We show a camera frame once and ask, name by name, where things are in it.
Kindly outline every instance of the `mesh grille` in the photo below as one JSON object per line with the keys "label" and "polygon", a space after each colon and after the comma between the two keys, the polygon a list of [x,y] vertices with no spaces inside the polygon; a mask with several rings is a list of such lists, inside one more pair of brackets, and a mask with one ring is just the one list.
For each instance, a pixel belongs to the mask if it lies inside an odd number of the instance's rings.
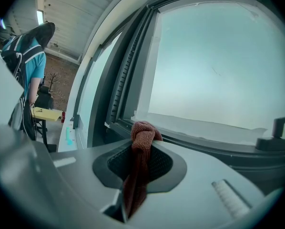
{"label": "mesh grille", "polygon": [[122,75],[121,75],[121,78],[119,79],[119,82],[118,82],[118,88],[117,88],[117,92],[116,92],[116,95],[114,96],[114,102],[113,102],[113,106],[112,106],[112,111],[111,111],[111,114],[110,114],[110,119],[108,122],[115,122],[116,121],[116,115],[117,115],[117,109],[118,109],[118,106],[119,106],[119,102],[120,102],[120,98],[121,98],[121,95],[122,95],[122,91],[123,91],[123,87],[124,87],[124,84],[125,84],[125,81],[126,81],[126,77],[128,75],[128,72],[129,72],[129,68],[130,68],[130,65],[131,65],[131,62],[132,62],[132,59],[133,59],[133,56],[134,56],[134,52],[136,50],[136,47],[137,47],[137,43],[138,43],[138,39],[143,31],[143,28],[145,26],[147,22],[147,19],[145,19],[143,21],[143,23],[141,24],[140,26],[140,29],[136,35],[136,38],[134,40],[134,43],[131,47],[131,50],[130,50],[130,53],[128,54],[128,58],[127,58],[127,61],[126,61],[126,64],[124,65],[124,67],[122,68],[121,67],[121,70],[122,70]]}
{"label": "mesh grille", "polygon": [[[119,176],[123,181],[127,178],[132,168],[132,150],[131,147],[124,149],[108,160],[109,169]],[[156,180],[169,172],[173,166],[173,160],[169,155],[151,147],[151,156],[148,164],[149,181]]]}
{"label": "mesh grille", "polygon": [[153,181],[165,175],[172,168],[172,165],[173,161],[169,155],[155,147],[152,147],[151,158],[148,164],[149,180]]}
{"label": "mesh grille", "polygon": [[127,178],[132,167],[131,146],[117,153],[108,160],[109,169],[119,176],[123,181]]}

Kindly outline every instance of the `black handle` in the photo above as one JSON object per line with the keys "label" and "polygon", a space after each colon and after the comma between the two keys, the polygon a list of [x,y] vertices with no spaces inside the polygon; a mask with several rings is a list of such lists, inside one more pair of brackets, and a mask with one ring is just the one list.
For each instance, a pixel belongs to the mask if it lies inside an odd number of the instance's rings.
{"label": "black handle", "polygon": [[284,126],[285,126],[285,117],[275,119],[272,136],[276,138],[281,138],[284,132]]}

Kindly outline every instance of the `backpack strap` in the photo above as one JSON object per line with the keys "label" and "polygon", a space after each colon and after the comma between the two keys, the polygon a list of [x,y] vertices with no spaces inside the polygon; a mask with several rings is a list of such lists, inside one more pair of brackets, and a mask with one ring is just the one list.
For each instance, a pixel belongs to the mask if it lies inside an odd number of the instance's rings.
{"label": "backpack strap", "polygon": [[9,47],[6,50],[16,51],[16,48],[18,47],[21,38],[22,35],[12,38],[12,42],[10,43]]}
{"label": "backpack strap", "polygon": [[28,63],[34,57],[42,53],[44,53],[44,51],[41,45],[35,45],[32,48],[29,48],[25,53],[23,53],[23,61],[24,63]]}

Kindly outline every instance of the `vent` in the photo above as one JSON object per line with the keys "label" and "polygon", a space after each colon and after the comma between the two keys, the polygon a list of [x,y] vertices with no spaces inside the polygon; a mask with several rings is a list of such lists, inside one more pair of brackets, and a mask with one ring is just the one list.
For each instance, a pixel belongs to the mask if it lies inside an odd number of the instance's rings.
{"label": "vent", "polygon": [[125,62],[125,64],[124,64],[124,66],[121,66],[119,74],[118,74],[119,78],[117,79],[117,90],[115,92],[115,95],[113,96],[114,99],[112,102],[112,106],[110,106],[110,108],[109,108],[110,111],[108,112],[108,116],[106,118],[106,123],[116,121],[119,103],[121,100],[121,96],[122,96],[122,92],[123,92],[123,89],[124,89],[124,86],[126,83],[127,76],[129,74],[129,72],[131,71],[134,53],[136,51],[139,38],[140,38],[143,30],[145,29],[145,25],[146,25],[146,22],[148,21],[150,14],[151,14],[151,11],[148,11],[147,16],[144,18],[144,20],[142,21],[142,23],[140,25],[140,28],[136,34],[135,40],[132,43],[132,46],[131,46],[131,49],[129,50],[128,55],[125,56],[126,60],[125,59],[123,60],[123,62]]}
{"label": "vent", "polygon": [[[126,180],[132,168],[133,156],[131,147],[125,148],[108,160],[108,168],[119,176],[123,181]],[[171,157],[156,147],[151,147],[149,168],[149,181],[154,181],[167,174],[173,166]]]}
{"label": "vent", "polygon": [[225,180],[213,182],[212,185],[220,197],[220,200],[234,219],[240,218],[249,212],[250,207],[248,204]]}

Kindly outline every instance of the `window glass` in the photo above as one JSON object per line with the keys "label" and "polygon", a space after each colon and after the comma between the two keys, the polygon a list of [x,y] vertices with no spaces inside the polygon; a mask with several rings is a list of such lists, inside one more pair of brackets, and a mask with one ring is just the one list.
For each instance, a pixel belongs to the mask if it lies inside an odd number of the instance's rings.
{"label": "window glass", "polygon": [[112,43],[101,53],[97,61],[93,63],[89,75],[86,79],[78,111],[80,115],[79,131],[83,147],[86,147],[87,144],[87,135],[92,111],[92,104],[94,101],[98,82],[100,80],[105,63],[108,60],[109,55],[119,36],[120,34],[116,36]]}
{"label": "window glass", "polygon": [[158,14],[133,120],[254,145],[285,116],[285,34],[255,6],[189,5]]}

